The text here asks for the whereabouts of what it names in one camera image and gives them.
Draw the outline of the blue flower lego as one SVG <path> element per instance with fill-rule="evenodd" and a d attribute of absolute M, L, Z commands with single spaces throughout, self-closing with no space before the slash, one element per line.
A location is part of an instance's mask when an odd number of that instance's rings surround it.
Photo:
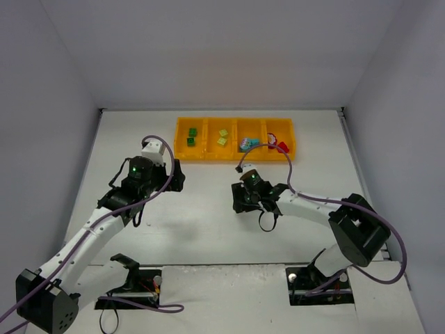
<path fill-rule="evenodd" d="M 241 142 L 238 145 L 240 152 L 246 152 L 251 147 L 251 140 L 248 137 L 244 137 L 241 139 Z"/>

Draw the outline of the dark green lego brick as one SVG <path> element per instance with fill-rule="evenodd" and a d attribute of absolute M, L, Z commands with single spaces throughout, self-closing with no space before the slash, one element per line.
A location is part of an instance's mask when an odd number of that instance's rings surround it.
<path fill-rule="evenodd" d="M 197 129 L 196 128 L 190 128 L 189 132 L 188 132 L 188 135 L 190 137 L 196 137 L 197 136 Z"/>

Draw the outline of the teal lego brick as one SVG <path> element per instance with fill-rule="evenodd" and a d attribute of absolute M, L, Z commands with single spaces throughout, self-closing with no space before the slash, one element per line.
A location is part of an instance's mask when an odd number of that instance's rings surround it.
<path fill-rule="evenodd" d="M 260 140 L 258 138 L 251 138 L 250 139 L 250 146 L 254 147 L 260 144 Z"/>

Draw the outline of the red round lego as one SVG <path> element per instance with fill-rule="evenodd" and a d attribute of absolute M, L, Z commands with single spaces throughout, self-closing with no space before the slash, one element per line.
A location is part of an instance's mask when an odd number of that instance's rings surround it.
<path fill-rule="evenodd" d="M 276 142 L 275 143 L 275 149 L 279 152 L 279 153 L 289 153 L 289 148 L 286 145 L 285 142 L 281 141 L 281 142 Z"/>

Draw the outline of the red flower lego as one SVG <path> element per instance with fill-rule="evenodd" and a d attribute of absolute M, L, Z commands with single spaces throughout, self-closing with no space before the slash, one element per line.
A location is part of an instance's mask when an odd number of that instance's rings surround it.
<path fill-rule="evenodd" d="M 267 139 L 268 139 L 268 146 L 273 147 L 277 145 L 277 137 L 274 135 L 274 133 L 267 133 Z"/>

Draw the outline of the yellow-green lego brick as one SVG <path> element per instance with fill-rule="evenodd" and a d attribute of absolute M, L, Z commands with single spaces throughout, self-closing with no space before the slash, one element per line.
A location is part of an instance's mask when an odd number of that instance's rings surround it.
<path fill-rule="evenodd" d="M 225 138 L 225 137 L 227 137 L 229 135 L 229 132 L 226 129 L 221 129 L 219 131 L 219 134 L 220 134 L 221 137 Z"/>

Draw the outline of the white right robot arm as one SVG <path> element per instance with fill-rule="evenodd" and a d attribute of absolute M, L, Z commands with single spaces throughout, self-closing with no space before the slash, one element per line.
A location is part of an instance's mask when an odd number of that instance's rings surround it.
<path fill-rule="evenodd" d="M 367 267 L 391 236 L 368 202 L 356 193 L 343 200 L 306 199 L 287 184 L 273 186 L 251 168 L 232 185 L 233 210 L 302 218 L 331 229 L 335 243 L 322 250 L 308 265 L 316 278 L 326 280 L 351 265 Z"/>

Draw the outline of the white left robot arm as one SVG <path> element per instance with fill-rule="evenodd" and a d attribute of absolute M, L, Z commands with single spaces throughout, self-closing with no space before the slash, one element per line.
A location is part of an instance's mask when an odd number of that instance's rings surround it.
<path fill-rule="evenodd" d="M 23 270 L 15 281 L 16 311 L 46 333 L 65 333 L 79 311 L 115 288 L 131 286 L 139 264 L 118 253 L 98 278 L 84 280 L 84 271 L 98 252 L 128 225 L 137 228 L 146 204 L 164 191 L 180 192 L 185 176 L 178 159 L 171 170 L 144 157 L 128 158 L 127 176 L 110 184 L 84 226 L 40 268 Z"/>

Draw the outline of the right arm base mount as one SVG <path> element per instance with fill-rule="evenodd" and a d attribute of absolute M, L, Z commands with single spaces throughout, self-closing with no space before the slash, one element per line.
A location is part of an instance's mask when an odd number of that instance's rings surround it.
<path fill-rule="evenodd" d="M 330 278 L 311 266 L 285 267 L 290 306 L 354 304 L 355 299 L 346 270 Z"/>

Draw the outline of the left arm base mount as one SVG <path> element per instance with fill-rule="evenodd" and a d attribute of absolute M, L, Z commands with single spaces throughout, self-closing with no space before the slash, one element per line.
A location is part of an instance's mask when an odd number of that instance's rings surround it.
<path fill-rule="evenodd" d="M 125 283 L 106 293 L 106 296 L 158 308 L 161 293 L 162 269 L 142 267 L 137 261 L 118 253 L 111 261 L 119 262 L 128 271 Z"/>

